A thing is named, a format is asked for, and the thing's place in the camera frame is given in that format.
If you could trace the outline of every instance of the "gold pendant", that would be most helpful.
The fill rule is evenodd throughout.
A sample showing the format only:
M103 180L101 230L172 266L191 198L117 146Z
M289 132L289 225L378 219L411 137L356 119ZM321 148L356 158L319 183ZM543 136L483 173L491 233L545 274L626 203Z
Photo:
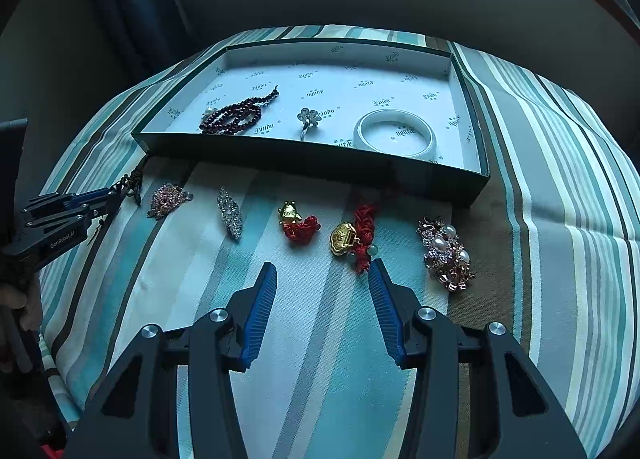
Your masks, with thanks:
M356 229L351 223L340 223L329 237L329 247L334 255L348 253L356 242Z
M302 216L296 210L295 201L284 201L282 208L278 208L278 214L280 215L280 224L295 224L302 221Z

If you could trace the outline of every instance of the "teal striped cloth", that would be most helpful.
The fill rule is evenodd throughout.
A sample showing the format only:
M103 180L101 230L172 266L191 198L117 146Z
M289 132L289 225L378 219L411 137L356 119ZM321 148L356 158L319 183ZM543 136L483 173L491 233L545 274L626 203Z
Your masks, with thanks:
M415 33L338 25L239 33L114 97L68 147L43 193L86 192L130 172L144 156L133 127L225 46L309 37L428 46L457 59L481 112L492 177L468 210L410 196L385 204L376 219L380 257L395 282L455 322L503 321L564 406L588 457L596 457L638 399L639 177L587 103L529 70ZM194 200L155 222L146 211L165 182L184 184ZM220 219L221 186L243 212L239 243ZM249 457L397 457L415 372L398 370L386 354L366 275L356 276L327 247L329 232L352 218L363 197L378 195L338 182L151 158L142 208L124 201L110 226L41 274L40 346L65 417L75 424L143 325L192 324L251 286L271 261L278 293L260 355L247 373L232 375ZM292 247L284 238L276 212L284 200L319 218L311 245ZM424 215L452 221L469 250L478 278L464 295L449 297L428 277L415 233ZM187 388L181 368L183 458L193 456ZM460 394L458 456L465 457L468 389Z

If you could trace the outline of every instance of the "red braided tassel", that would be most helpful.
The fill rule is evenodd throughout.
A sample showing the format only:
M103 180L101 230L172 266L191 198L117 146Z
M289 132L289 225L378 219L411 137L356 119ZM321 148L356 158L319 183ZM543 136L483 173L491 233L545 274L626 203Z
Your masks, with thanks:
M310 215L302 223L284 223L282 230L287 239L295 243L308 244L311 238L320 229L318 218Z
M373 224L373 216L378 210L377 205L364 204L358 207L353 214L354 228L356 229L356 237L358 238L353 245L352 251L356 255L356 273L360 275L366 269L369 269L371 256L367 253L369 246L373 243L373 232L375 226Z

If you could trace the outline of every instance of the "white jade bangle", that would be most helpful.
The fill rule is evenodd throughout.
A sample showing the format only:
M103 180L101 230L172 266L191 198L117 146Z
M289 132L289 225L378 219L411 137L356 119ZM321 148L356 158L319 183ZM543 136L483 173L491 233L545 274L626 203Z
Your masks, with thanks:
M363 136L362 131L373 124L380 122L394 122L414 128L427 142L427 147L415 154L406 154L405 158L416 160L429 160L436 150L436 135L430 125L419 116L399 109L379 109L365 114L356 123L353 129L353 146L360 150L370 150L371 152L383 152L371 145Z

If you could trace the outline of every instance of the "jewelry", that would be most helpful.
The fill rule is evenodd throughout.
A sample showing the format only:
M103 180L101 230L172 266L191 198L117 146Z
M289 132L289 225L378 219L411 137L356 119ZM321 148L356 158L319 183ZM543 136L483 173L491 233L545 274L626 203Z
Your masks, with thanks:
M145 168L147 160L148 156L142 158L136 165L136 168L131 171L131 175L125 174L117 183L110 187L110 190L113 190L118 195L124 190L124 195L126 197L132 197L138 207L140 207L142 203L140 192L142 191L143 169Z
M380 109L365 114L358 120L353 129L353 146L360 150L370 150L371 152L382 152L371 145L362 132L373 124L380 122L393 122L396 124L407 125L418 132L427 143L424 150L415 154L407 154L406 158L414 158L416 160L428 161L433 157L436 150L436 135L430 125L419 116L399 109Z
M336 256L347 254L358 275L369 269L372 256L378 253L378 247L373 244L373 216L377 210L375 204L359 206L353 214L354 223L338 224L329 237L331 252Z
M260 104L269 103L278 96L276 85L264 98L247 98L236 104L231 104L222 109L207 107L202 115L200 130L202 134L237 134L253 127L262 116Z
M156 190L151 198L151 210L146 213L148 218L162 219L182 203L191 201L193 194L185 192L177 184L166 183Z
M322 120L322 116L319 115L318 111L302 109L298 114L298 119L302 122L302 132L300 132L300 141L303 142L305 140L306 131L309 127L317 127L318 122Z
M329 248L336 257L349 253L356 242L356 229L351 223L340 223L329 236Z
M242 234L242 217L240 207L227 193L226 188L221 186L218 194L218 208L225 222L226 230L237 241Z
M431 275L438 277L449 291L464 291L469 280L476 276L471 273L471 257L460 243L456 229L445 224L441 217L433 221L424 217L418 222L416 231L422 238L422 244L429 248L424 255L424 264Z
M283 207L278 208L278 214L286 238L295 243L308 244L314 233L320 229L317 217L310 215L302 220L302 216L296 210L295 201L285 201Z
M282 208L278 208L278 214L280 214L280 224L284 223L297 223L302 221L302 216L296 210L295 201L284 201Z

